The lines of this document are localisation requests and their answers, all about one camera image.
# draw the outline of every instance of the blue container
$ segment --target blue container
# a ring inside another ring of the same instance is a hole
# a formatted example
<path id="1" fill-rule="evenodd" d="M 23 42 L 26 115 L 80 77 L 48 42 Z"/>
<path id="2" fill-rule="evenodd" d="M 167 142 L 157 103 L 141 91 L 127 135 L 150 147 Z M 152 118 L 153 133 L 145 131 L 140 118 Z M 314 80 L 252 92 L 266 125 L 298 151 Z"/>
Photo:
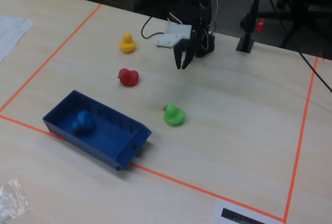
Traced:
<path id="1" fill-rule="evenodd" d="M 94 129 L 77 134 L 72 124 L 82 111 L 91 112 Z M 75 90 L 46 114 L 43 121 L 51 133 L 116 170 L 126 167 L 151 135 L 143 124 Z"/>

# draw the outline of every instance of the white paper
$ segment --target white paper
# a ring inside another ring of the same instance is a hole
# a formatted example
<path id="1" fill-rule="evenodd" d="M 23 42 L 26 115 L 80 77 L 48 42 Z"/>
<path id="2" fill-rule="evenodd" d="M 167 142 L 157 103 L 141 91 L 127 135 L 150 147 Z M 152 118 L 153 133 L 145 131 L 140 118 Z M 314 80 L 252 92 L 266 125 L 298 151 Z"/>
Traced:
<path id="1" fill-rule="evenodd" d="M 32 20 L 0 16 L 0 62 L 32 26 Z"/>
<path id="2" fill-rule="evenodd" d="M 235 205 L 233 203 L 221 199 L 217 201 L 216 207 L 214 209 L 214 214 L 212 216 L 211 224 L 238 224 L 238 222 L 222 217 L 222 212 L 224 208 L 264 224 L 282 224 L 281 221 L 272 219 L 268 216 L 262 215 L 250 209 Z"/>

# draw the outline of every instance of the black stand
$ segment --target black stand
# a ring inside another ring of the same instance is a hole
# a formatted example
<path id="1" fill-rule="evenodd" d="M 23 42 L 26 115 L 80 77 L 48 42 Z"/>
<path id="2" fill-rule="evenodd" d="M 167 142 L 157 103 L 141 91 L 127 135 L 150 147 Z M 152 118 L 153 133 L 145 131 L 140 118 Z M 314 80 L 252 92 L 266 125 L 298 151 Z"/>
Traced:
<path id="1" fill-rule="evenodd" d="M 259 1 L 260 0 L 254 0 L 254 3 L 250 8 L 250 13 L 245 16 L 245 34 L 243 37 L 240 38 L 239 44 L 237 46 L 237 51 L 242 51 L 246 53 L 251 52 L 251 48 L 254 44 L 254 40 L 251 39 L 251 34 L 253 33 L 256 26 Z"/>

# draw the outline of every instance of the paper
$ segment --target paper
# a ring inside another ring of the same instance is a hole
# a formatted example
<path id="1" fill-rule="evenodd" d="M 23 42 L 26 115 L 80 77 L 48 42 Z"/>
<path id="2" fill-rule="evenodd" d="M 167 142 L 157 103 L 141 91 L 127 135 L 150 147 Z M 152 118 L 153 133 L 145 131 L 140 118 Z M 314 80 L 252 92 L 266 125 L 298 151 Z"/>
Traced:
<path id="1" fill-rule="evenodd" d="M 250 209 L 235 205 L 225 200 L 218 200 L 211 224 L 282 224 Z"/>
<path id="2" fill-rule="evenodd" d="M 32 20 L 0 16 L 0 62 L 32 26 Z"/>

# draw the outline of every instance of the plastic bag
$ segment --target plastic bag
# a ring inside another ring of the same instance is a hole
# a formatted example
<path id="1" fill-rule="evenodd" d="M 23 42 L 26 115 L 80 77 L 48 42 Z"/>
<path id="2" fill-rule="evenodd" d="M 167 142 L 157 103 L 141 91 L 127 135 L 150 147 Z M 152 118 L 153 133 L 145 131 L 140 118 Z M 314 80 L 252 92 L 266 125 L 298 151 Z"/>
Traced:
<path id="1" fill-rule="evenodd" d="M 15 219 L 30 210 L 17 179 L 0 188 L 0 223 Z"/>

